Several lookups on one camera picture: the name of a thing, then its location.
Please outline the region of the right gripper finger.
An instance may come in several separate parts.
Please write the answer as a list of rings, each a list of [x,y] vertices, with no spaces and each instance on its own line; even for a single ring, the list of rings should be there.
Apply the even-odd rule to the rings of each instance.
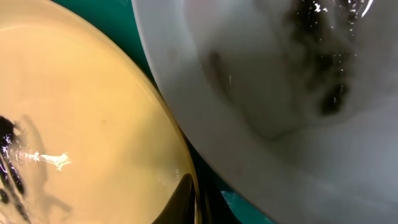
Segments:
[[[153,224],[194,224],[195,188],[191,174],[185,174]]]

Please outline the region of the yellow-green plate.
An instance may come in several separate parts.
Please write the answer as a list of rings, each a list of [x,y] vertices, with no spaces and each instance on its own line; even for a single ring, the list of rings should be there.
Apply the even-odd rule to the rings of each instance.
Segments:
[[[152,223],[191,174],[142,70],[52,1],[1,2],[1,222]]]

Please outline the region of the light blue plate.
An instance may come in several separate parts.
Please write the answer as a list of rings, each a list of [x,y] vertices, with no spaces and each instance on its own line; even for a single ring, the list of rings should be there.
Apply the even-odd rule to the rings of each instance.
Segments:
[[[134,1],[193,147],[277,223],[397,222],[396,1]]]

